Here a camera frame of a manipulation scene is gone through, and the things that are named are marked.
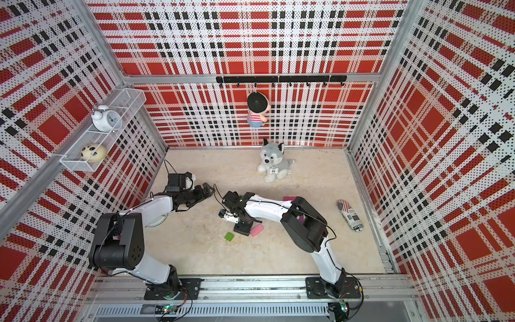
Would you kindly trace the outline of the light pink block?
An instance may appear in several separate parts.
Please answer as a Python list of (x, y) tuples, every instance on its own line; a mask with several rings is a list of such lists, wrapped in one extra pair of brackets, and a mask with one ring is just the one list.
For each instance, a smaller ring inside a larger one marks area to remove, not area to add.
[(261, 233), (262, 231), (264, 231), (264, 227), (262, 224), (257, 224), (255, 227), (253, 227), (252, 229), (250, 229), (250, 235), (252, 237), (256, 237), (259, 233)]

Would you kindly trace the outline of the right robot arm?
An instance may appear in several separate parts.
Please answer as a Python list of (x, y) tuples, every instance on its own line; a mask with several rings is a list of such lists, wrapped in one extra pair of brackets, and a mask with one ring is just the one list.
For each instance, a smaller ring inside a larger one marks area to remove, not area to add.
[(233, 230), (249, 236), (254, 223), (262, 220), (279, 223), (294, 244), (309, 253), (317, 268), (327, 295), (339, 298), (343, 294), (346, 273), (337, 263), (329, 241), (332, 230), (325, 218), (302, 197), (292, 201), (275, 201), (254, 193), (239, 195), (227, 192), (221, 201), (220, 218), (235, 224)]

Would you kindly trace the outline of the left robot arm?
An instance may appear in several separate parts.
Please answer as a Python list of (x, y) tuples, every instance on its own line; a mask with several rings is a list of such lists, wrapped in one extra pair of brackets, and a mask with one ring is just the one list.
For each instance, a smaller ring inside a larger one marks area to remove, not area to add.
[(185, 212), (208, 199), (215, 188), (195, 185), (191, 173), (175, 174), (163, 192), (137, 206), (100, 216), (91, 250), (91, 266), (108, 273), (129, 274), (152, 287), (181, 290), (176, 268), (163, 264), (145, 251), (145, 229), (162, 224), (172, 212)]

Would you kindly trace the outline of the green cube left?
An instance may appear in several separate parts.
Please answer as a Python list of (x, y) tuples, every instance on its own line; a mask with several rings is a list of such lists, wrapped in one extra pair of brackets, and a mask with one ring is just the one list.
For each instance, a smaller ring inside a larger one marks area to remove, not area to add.
[(234, 235), (231, 232), (227, 232), (224, 238), (225, 238), (225, 240), (231, 242), (234, 238)]

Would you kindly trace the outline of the grey husky plush toy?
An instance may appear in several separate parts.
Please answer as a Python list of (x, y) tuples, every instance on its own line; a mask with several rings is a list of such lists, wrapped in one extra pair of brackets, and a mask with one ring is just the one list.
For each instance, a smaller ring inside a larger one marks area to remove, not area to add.
[(269, 142), (263, 139), (262, 148), (260, 150), (261, 163), (257, 167), (257, 171), (265, 175), (266, 183), (282, 180), (288, 174), (291, 174), (291, 168), (295, 164), (294, 159), (284, 157), (285, 145), (283, 143)]

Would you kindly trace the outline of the panda face ball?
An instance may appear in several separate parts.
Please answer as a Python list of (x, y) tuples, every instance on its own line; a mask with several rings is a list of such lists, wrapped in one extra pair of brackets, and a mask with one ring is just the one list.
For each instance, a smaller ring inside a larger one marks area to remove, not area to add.
[(80, 158), (89, 163), (100, 163), (107, 156), (107, 149), (101, 144), (89, 144), (80, 152)]

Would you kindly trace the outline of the white alarm clock on shelf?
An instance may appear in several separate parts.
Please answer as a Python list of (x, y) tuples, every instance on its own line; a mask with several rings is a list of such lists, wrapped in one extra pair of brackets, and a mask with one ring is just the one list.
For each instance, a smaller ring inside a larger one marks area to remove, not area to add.
[(95, 128), (104, 133), (118, 131), (123, 126), (122, 117), (107, 105), (100, 105), (91, 115), (91, 119)]

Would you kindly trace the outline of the left electronics board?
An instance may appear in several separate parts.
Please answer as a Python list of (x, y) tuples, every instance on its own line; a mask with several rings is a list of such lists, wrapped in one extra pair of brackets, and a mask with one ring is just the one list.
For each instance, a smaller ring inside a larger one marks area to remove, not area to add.
[(172, 304), (167, 305), (157, 305), (155, 306), (155, 314), (156, 315), (175, 315), (177, 313), (177, 306)]

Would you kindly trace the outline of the electronics board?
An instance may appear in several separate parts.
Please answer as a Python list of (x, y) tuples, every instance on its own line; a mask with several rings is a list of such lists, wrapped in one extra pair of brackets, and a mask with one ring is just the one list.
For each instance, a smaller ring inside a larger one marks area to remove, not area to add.
[(155, 306), (155, 314), (156, 315), (175, 315), (177, 313), (177, 306), (172, 304), (167, 305), (157, 305)]
[(338, 302), (328, 303), (329, 320), (332, 322), (346, 322), (349, 319), (350, 309), (346, 302), (339, 299)]

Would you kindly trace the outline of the right electronics board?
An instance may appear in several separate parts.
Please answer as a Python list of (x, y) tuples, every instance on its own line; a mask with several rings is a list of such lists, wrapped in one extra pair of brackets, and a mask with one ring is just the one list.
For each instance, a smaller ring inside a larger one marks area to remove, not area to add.
[(350, 309), (346, 302), (339, 299), (338, 302), (328, 303), (329, 320), (332, 322), (346, 322), (349, 319)]

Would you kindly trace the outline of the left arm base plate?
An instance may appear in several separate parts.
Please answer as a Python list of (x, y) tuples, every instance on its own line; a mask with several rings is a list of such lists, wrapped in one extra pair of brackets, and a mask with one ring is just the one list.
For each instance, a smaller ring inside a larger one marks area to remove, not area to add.
[(202, 279), (180, 278), (164, 284), (147, 284), (146, 301), (197, 300)]

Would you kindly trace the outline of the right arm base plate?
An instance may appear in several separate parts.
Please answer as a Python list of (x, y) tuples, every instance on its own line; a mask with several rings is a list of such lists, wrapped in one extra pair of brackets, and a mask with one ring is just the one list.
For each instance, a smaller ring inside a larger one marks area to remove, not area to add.
[(360, 299), (362, 297), (358, 279), (352, 276), (341, 277), (335, 284), (321, 277), (305, 279), (309, 299)]

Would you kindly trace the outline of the black hook rail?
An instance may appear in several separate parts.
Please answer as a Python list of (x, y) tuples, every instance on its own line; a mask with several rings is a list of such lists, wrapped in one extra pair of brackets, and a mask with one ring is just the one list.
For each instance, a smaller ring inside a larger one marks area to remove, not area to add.
[(274, 75), (274, 76), (217, 76), (218, 84), (261, 84), (261, 83), (344, 83), (347, 75)]

